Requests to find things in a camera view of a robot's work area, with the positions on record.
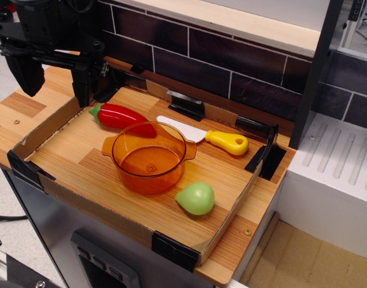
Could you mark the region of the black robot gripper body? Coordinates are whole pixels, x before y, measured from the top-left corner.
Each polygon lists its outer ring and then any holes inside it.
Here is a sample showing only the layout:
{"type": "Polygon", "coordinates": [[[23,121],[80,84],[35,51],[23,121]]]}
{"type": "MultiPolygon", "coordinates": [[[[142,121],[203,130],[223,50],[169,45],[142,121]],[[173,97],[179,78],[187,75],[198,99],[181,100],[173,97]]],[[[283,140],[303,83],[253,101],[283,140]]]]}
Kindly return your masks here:
{"type": "Polygon", "coordinates": [[[93,23],[94,1],[13,1],[18,20],[0,22],[0,52],[35,50],[43,65],[71,69],[88,64],[106,75],[105,45],[88,26],[93,23]]]}

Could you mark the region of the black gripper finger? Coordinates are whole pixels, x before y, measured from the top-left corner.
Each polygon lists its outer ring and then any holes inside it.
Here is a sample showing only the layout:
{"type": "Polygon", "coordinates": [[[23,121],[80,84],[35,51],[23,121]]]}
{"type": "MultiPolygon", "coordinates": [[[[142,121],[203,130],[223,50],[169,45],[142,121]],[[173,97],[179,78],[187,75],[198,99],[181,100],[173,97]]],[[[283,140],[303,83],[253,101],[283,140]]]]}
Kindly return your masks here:
{"type": "Polygon", "coordinates": [[[30,97],[35,96],[45,82],[42,63],[33,59],[35,50],[5,48],[2,55],[22,90],[30,97]]]}
{"type": "Polygon", "coordinates": [[[74,95],[79,107],[89,106],[97,90],[97,81],[100,76],[98,69],[88,64],[76,64],[71,69],[71,75],[74,95]]]}

